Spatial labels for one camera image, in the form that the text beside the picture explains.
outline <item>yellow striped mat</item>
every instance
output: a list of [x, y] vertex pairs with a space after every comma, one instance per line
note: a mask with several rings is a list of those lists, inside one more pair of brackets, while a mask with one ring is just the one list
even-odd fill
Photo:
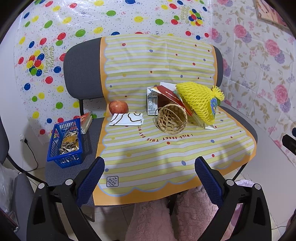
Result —
[[189, 80], [211, 86], [216, 82], [215, 60], [213, 47], [204, 43], [152, 35], [102, 38], [100, 70], [107, 104], [126, 101], [130, 112], [143, 113], [144, 124], [109, 126], [111, 114], [106, 112], [97, 149], [106, 166], [93, 193], [95, 205], [155, 200], [198, 186], [198, 156], [222, 174], [253, 158], [253, 136], [220, 108], [216, 130], [189, 120], [177, 135], [161, 132], [147, 115], [147, 87]]

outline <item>black power cord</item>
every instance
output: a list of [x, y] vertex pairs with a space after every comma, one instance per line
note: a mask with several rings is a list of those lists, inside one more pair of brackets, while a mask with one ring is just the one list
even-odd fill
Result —
[[27, 144], [28, 148], [29, 148], [30, 151], [32, 152], [32, 154], [33, 154], [33, 156], [34, 156], [34, 159], [35, 159], [35, 162], [36, 162], [36, 164], [37, 164], [37, 167], [36, 167], [36, 168], [34, 168], [34, 169], [30, 170], [30, 171], [27, 171], [27, 172], [31, 172], [31, 171], [34, 171], [34, 170], [36, 170], [36, 169], [38, 168], [38, 162], [36, 161], [36, 157], [35, 157], [35, 155], [34, 155], [34, 152], [33, 152], [32, 149], [30, 148], [30, 146], [29, 146], [29, 144], [28, 144], [28, 140], [27, 140], [26, 138], [25, 138], [25, 140], [24, 140], [24, 143]]

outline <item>cable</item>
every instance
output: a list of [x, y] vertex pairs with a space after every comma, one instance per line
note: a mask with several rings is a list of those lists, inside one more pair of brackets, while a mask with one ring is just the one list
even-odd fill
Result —
[[271, 230], [275, 230], [275, 229], [278, 229], [278, 228], [281, 228], [281, 227], [286, 227], [286, 226], [279, 226], [279, 227], [276, 227], [276, 228], [271, 229]]
[[35, 157], [35, 155], [34, 155], [34, 152], [33, 152], [32, 149], [30, 148], [30, 146], [29, 146], [29, 144], [28, 144], [28, 140], [27, 140], [26, 138], [25, 138], [25, 140], [24, 140], [24, 143], [27, 144], [28, 148], [29, 148], [30, 151], [32, 152], [32, 154], [33, 154], [33, 156], [34, 156], [34, 159], [35, 159], [35, 162], [36, 162], [36, 164], [37, 164], [37, 167], [36, 167], [36, 168], [34, 168], [34, 169], [30, 170], [30, 171], [27, 171], [27, 172], [31, 172], [31, 171], [34, 171], [34, 170], [36, 170], [36, 169], [38, 168], [38, 162], [36, 161], [36, 157]]

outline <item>balloon print backdrop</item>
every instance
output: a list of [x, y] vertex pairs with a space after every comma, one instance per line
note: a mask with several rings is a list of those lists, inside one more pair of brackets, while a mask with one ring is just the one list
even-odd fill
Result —
[[[45, 143], [55, 123], [79, 115], [79, 102], [68, 94], [63, 74], [64, 57], [72, 46], [117, 34], [211, 43], [211, 27], [210, 0], [34, 1], [21, 15], [14, 51], [17, 86], [30, 125]], [[84, 103], [93, 118], [104, 116], [104, 99]]]

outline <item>plastic bag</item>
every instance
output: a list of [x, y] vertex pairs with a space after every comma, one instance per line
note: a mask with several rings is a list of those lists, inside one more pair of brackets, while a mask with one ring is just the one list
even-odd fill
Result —
[[17, 175], [17, 170], [8, 169], [0, 163], [0, 208], [7, 214], [10, 212], [13, 185]]

